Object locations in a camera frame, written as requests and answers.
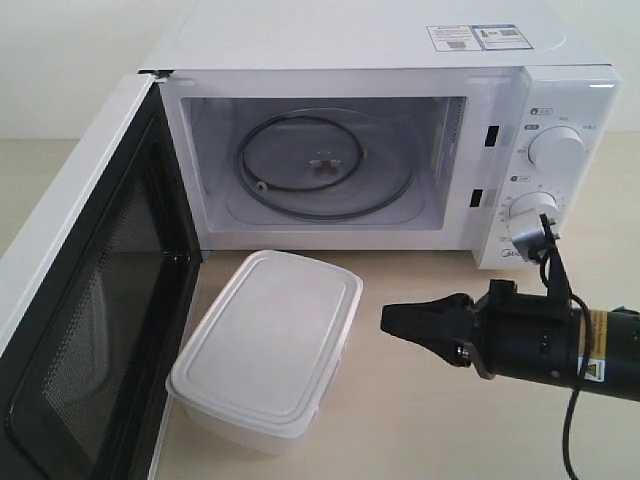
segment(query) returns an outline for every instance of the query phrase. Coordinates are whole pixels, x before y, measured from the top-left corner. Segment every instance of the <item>timer knob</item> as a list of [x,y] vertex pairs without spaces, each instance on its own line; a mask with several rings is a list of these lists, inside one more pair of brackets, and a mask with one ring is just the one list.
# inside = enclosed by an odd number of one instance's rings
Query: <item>timer knob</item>
[[527,210],[535,210],[538,215],[544,213],[549,220],[557,220],[559,215],[555,198],[545,192],[527,193],[516,198],[509,208],[509,217],[513,218]]
[[542,173],[576,173],[586,158],[580,135],[569,127],[545,130],[529,146],[529,160]]

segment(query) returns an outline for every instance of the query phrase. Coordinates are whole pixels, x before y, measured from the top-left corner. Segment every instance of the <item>table surface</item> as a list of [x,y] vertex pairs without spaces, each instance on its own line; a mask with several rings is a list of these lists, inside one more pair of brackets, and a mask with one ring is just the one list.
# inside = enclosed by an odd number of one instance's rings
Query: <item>table surface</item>
[[[0,142],[0,254],[46,189],[73,142]],[[573,289],[592,308],[640,307],[640,134],[608,134],[560,242]],[[562,479],[562,421],[569,391],[449,367],[379,329],[384,304],[453,292],[475,298],[491,278],[542,293],[534,269],[476,269],[467,252],[308,252],[360,275],[364,294],[326,403],[302,446],[280,457],[200,429],[174,403],[158,480]],[[202,266],[196,319],[245,252]],[[637,478],[640,403],[580,397],[572,456],[580,478]]]

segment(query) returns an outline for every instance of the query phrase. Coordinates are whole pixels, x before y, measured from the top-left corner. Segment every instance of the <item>warning sticker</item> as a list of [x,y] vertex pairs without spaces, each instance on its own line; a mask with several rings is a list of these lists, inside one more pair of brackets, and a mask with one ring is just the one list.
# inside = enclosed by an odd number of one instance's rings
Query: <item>warning sticker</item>
[[433,46],[438,52],[469,52],[482,50],[469,25],[427,27]]
[[483,50],[531,50],[533,47],[515,25],[472,25]]
[[[608,312],[591,311],[591,325],[593,327],[593,343],[589,364],[584,374],[585,380],[604,382],[605,367],[607,365],[607,319]],[[584,358],[585,325],[584,319],[580,323],[580,345],[578,347],[578,372]]]

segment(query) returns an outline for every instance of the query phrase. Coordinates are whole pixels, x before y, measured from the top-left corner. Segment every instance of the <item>black cable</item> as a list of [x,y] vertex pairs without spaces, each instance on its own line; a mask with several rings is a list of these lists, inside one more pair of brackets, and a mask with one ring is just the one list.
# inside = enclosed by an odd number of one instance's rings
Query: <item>black cable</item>
[[[268,183],[265,182],[263,179],[261,179],[260,177],[258,177],[251,169],[248,168],[247,162],[246,162],[246,150],[249,146],[249,144],[251,143],[252,140],[254,140],[261,132],[263,132],[266,128],[269,128],[277,123],[281,123],[284,121],[288,121],[288,120],[297,120],[297,119],[306,119],[306,120],[312,120],[312,121],[318,121],[318,122],[322,122],[322,123],[326,123],[328,125],[333,125],[336,128],[339,128],[341,131],[345,132],[347,135],[349,135],[349,137],[354,141],[355,145],[356,145],[356,149],[357,149],[357,158],[356,158],[356,162],[354,164],[354,166],[348,171],[346,172],[345,175],[343,175],[342,177],[338,178],[337,180],[335,180],[332,183],[329,184],[325,184],[325,185],[320,185],[317,187],[309,187],[309,188],[291,188],[291,187],[287,187],[284,185],[277,185],[277,184],[272,184],[272,183]],[[341,184],[342,182],[344,182],[345,180],[351,178],[351,176],[356,173],[356,171],[362,166],[362,163],[364,162],[366,157],[366,151],[362,145],[362,143],[360,142],[360,140],[358,140],[358,137],[351,131],[349,130],[347,127],[345,127],[344,125],[338,123],[338,122],[334,122],[333,120],[328,120],[324,117],[317,117],[317,116],[313,116],[313,115],[289,115],[289,114],[284,114],[284,115],[278,115],[276,117],[273,117],[269,120],[267,120],[266,122],[261,123],[260,125],[258,125],[257,127],[253,128],[240,142],[238,149],[236,151],[235,157],[234,157],[234,168],[235,168],[235,172],[236,172],[236,177],[238,178],[238,181],[240,183],[240,185],[244,188],[244,190],[251,195],[251,197],[253,197],[255,200],[257,200],[258,202],[262,203],[263,205],[267,206],[268,208],[275,210],[276,212],[285,214],[285,215],[289,215],[292,217],[297,217],[303,220],[311,220],[311,221],[344,221],[344,220],[350,220],[353,218],[358,218],[358,217],[362,217],[364,215],[369,215],[371,213],[377,212],[378,210],[381,210],[389,205],[391,205],[393,202],[395,202],[398,198],[400,198],[402,195],[404,195],[404,193],[408,190],[409,186],[411,185],[411,182],[413,180],[413,175],[409,175],[407,180],[400,186],[400,188],[398,188],[393,194],[391,194],[389,197],[387,197],[385,200],[376,203],[375,205],[372,205],[370,207],[367,208],[362,208],[360,210],[354,211],[354,212],[349,212],[349,213],[339,213],[339,214],[314,214],[314,213],[308,213],[308,212],[301,212],[298,210],[294,210],[294,209],[289,209],[289,208],[285,208],[282,207],[272,201],[270,201],[269,199],[265,198],[263,195],[260,195],[260,193],[258,191],[256,191],[256,189],[254,189],[253,187],[256,186],[257,184],[261,184],[264,186],[264,190],[275,190],[275,191],[282,191],[282,192],[290,192],[290,193],[310,193],[310,192],[317,192],[320,190],[326,190],[329,189],[331,187],[335,187],[338,186],[339,184]],[[251,181],[253,182],[253,185],[251,185],[245,178],[245,175],[247,177],[249,177],[251,179]]]
[[[551,257],[551,250],[547,250],[545,254],[542,256],[542,260],[540,261],[540,279],[545,287],[549,286],[549,280],[547,278],[547,263],[549,262],[549,258]],[[582,310],[582,317],[584,319],[585,324],[585,335],[584,335],[584,352],[582,357],[582,364],[580,365],[580,370],[578,371],[578,377],[576,379],[576,383],[573,386],[571,391],[571,396],[569,397],[569,403],[567,404],[567,412],[564,417],[564,424],[562,426],[562,461],[564,463],[564,469],[567,472],[567,475],[571,480],[579,480],[578,475],[573,469],[573,465],[571,463],[571,455],[569,452],[569,436],[571,433],[571,423],[573,421],[573,414],[576,409],[576,404],[578,402],[578,395],[580,395],[580,391],[582,390],[582,385],[584,384],[584,376],[587,373],[587,367],[589,366],[589,358],[591,357],[591,350],[593,347],[593,325],[591,323],[591,313],[589,312],[589,307],[587,304],[576,294],[573,292],[570,293],[570,298],[572,301],[578,304],[580,309]]]

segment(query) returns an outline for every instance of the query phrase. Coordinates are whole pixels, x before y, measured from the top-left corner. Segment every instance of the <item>white wall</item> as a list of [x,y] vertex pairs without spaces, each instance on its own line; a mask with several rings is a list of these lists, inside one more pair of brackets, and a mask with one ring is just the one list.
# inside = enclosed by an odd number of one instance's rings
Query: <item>white wall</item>
[[[0,0],[0,138],[81,136],[185,1]],[[640,130],[637,0],[549,1],[625,79],[611,129]]]

